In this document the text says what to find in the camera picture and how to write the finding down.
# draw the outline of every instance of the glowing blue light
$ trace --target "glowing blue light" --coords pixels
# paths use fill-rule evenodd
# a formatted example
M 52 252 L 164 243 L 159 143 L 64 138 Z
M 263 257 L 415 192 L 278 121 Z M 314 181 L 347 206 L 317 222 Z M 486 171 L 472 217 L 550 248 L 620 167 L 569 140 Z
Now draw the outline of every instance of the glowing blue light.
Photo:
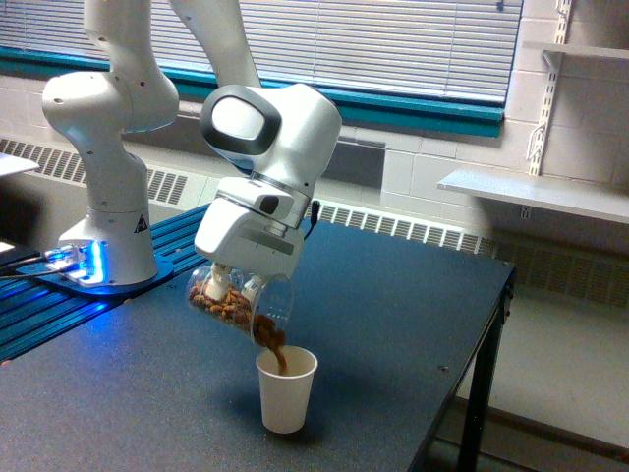
M 56 253 L 48 257 L 48 260 L 52 263 L 64 259 L 66 255 L 64 253 Z
M 23 291 L 22 288 L 18 287 L 18 288 L 14 288 L 9 293 L 7 293 L 2 288 L 0 288 L 0 292 L 2 292 L 2 299 L 3 300 L 6 299 L 6 298 L 13 297 L 16 293 L 19 293 L 21 291 Z
M 91 252 L 91 283 L 100 283 L 105 279 L 105 269 L 103 263 L 103 252 L 100 243 L 94 241 L 89 246 Z

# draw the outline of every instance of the window blinds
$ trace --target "window blinds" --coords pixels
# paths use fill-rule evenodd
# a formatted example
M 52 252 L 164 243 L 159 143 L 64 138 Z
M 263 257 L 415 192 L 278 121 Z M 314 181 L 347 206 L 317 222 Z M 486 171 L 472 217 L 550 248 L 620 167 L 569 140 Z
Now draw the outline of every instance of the window blinds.
M 504 101 L 523 0 L 241 0 L 264 79 L 384 93 Z M 211 71 L 170 9 L 153 0 L 158 62 Z M 0 46 L 102 58 L 82 0 L 0 0 Z

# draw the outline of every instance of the table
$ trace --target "table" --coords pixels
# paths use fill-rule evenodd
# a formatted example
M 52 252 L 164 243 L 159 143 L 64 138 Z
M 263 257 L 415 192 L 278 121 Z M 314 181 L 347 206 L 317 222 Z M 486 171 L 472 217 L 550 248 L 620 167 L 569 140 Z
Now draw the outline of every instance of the table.
M 306 427 L 259 417 L 257 350 L 188 306 L 184 273 L 0 369 L 0 470 L 418 468 L 478 352 L 474 470 L 511 265 L 320 223 L 289 341 L 319 359 Z

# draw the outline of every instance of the black table leg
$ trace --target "black table leg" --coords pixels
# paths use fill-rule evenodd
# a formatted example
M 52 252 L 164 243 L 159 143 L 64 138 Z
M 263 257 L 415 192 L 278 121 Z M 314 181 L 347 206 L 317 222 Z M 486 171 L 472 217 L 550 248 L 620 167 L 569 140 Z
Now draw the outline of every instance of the black table leg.
M 510 287 L 505 288 L 496 316 L 493 322 L 491 322 L 489 331 L 476 356 L 470 399 L 465 416 L 463 439 L 461 441 L 461 449 L 459 450 L 457 464 L 459 472 L 474 472 L 476 470 L 483 428 L 485 427 L 485 416 L 489 404 L 491 383 L 493 381 L 493 371 L 496 358 L 498 357 L 500 335 L 502 334 L 502 325 L 508 310 L 510 290 Z

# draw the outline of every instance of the wall vent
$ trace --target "wall vent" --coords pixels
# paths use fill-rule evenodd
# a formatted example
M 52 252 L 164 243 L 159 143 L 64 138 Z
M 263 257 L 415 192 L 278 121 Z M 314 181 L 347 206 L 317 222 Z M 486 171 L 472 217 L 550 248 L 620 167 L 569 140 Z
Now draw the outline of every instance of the wall vent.
M 83 161 L 76 153 L 4 139 L 0 140 L 0 152 L 36 162 L 39 164 L 39 168 L 33 170 L 32 173 L 39 174 L 41 177 L 75 185 L 84 186 L 86 184 L 86 170 Z M 161 205 L 181 207 L 180 201 L 193 174 L 175 173 L 172 169 L 157 168 L 150 164 L 146 167 L 148 200 Z M 186 205 L 181 209 L 195 207 L 197 203 L 198 201 L 195 200 L 192 205 Z
M 519 285 L 620 308 L 629 302 L 629 265 L 598 261 L 560 248 L 495 241 L 464 228 L 361 206 L 320 202 L 319 219 L 324 221 L 514 263 Z

